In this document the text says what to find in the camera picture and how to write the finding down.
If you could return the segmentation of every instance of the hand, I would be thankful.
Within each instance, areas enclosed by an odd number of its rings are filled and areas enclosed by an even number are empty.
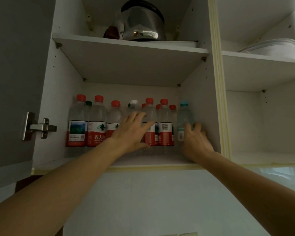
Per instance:
[[[201,124],[195,123],[194,130],[191,130],[189,123],[185,124],[184,144],[182,152],[189,159],[196,163],[199,159],[209,156],[214,152],[213,147],[206,137],[205,131],[201,131]]]
[[[155,122],[147,122],[141,125],[144,116],[146,116],[144,112],[133,112],[131,115],[126,116],[110,137],[116,141],[116,147],[122,149],[122,154],[150,147],[145,143],[141,143],[141,139]]]

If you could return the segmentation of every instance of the stainless steel kettle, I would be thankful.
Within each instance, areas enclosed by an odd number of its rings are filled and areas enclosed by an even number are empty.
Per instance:
[[[130,0],[117,12],[113,26],[119,38],[133,41],[166,40],[165,20],[153,4],[144,0]]]

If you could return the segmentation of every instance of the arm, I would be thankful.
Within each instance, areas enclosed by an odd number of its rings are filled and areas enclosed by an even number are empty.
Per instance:
[[[1,235],[55,235],[95,181],[121,155],[149,147],[140,143],[153,124],[145,113],[124,119],[111,138],[46,174],[0,203]]]
[[[184,154],[213,174],[271,235],[295,235],[295,191],[247,170],[221,154],[201,132],[185,125]]]

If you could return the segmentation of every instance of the gray cabinet door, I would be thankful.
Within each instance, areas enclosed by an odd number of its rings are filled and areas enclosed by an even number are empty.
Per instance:
[[[35,137],[22,141],[27,112],[38,119],[55,0],[0,0],[0,187],[30,176]]]

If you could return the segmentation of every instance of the mountain logo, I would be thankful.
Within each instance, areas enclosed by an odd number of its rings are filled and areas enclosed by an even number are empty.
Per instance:
[[[98,125],[98,126],[97,126],[97,129],[98,129],[98,130],[101,130],[101,131],[104,131],[104,130],[105,130],[105,126],[104,126],[104,124],[102,123],[102,125]]]

